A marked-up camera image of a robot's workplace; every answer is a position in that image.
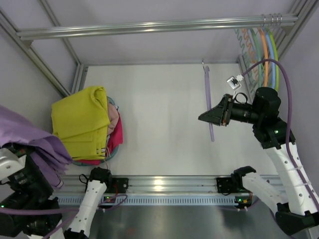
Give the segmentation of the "purple trousers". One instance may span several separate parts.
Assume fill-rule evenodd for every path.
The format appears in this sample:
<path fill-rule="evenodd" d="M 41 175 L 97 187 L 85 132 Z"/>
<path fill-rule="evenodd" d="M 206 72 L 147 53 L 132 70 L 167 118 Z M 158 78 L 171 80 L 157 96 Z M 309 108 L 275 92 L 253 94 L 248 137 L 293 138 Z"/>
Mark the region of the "purple trousers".
<path fill-rule="evenodd" d="M 31 158 L 39 167 L 49 184 L 59 190 L 63 187 L 60 178 L 72 158 L 62 141 L 34 126 L 25 117 L 10 109 L 0 107 L 0 145 L 9 143 L 32 147 Z"/>

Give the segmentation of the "purple clothes hanger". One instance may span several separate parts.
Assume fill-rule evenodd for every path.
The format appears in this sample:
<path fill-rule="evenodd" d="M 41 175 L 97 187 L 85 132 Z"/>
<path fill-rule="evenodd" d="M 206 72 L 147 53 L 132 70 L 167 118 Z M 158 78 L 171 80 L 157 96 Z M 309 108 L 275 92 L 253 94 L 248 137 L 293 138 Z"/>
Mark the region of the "purple clothes hanger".
<path fill-rule="evenodd" d="M 211 90 L 210 90 L 210 77 L 209 77 L 209 67 L 204 64 L 204 61 L 202 60 L 202 67 L 204 71 L 204 84 L 205 84 L 205 96 L 206 96 L 206 107 L 207 110 L 211 109 Z M 213 131 L 213 125 L 212 123 L 209 123 L 209 133 L 210 133 L 210 139 L 212 142 L 215 141 L 214 137 L 214 131 Z"/>

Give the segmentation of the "yellow trousers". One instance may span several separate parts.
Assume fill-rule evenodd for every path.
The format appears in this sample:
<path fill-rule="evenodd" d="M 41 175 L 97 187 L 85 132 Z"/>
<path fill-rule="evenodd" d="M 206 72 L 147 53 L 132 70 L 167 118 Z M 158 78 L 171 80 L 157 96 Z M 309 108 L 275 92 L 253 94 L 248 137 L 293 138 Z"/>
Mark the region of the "yellow trousers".
<path fill-rule="evenodd" d="M 108 100 L 102 86 L 90 86 L 52 104 L 53 134 L 73 160 L 102 160 L 106 153 Z"/>

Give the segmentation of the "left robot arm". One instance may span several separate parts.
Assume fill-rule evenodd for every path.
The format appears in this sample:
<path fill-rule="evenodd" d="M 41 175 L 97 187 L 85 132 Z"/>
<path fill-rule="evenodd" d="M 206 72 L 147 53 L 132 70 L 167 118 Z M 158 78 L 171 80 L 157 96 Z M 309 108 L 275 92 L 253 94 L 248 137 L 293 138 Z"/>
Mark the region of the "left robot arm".
<path fill-rule="evenodd" d="M 112 185 L 108 169 L 91 170 L 78 209 L 60 208 L 53 188 L 31 158 L 33 149 L 7 143 L 0 148 L 0 178 L 8 179 L 13 193 L 0 203 L 0 234 L 20 232 L 31 239 L 87 239 L 101 197 Z"/>

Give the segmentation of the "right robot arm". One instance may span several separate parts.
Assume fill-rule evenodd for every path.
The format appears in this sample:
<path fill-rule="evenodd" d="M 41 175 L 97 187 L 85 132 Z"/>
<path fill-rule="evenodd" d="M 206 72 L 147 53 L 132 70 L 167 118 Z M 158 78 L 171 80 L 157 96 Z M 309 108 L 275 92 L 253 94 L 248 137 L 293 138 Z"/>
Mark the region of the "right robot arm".
<path fill-rule="evenodd" d="M 279 228 L 292 236 L 318 227 L 319 197 L 298 159 L 294 135 L 279 117 L 280 104 L 274 89 L 261 87 L 251 104 L 239 103 L 234 96 L 225 94 L 217 106 L 198 119 L 216 126 L 227 126 L 231 120 L 252 125 L 252 132 L 274 164 L 286 193 L 281 194 L 251 166 L 233 171 L 233 185 L 256 195 L 273 213 Z"/>

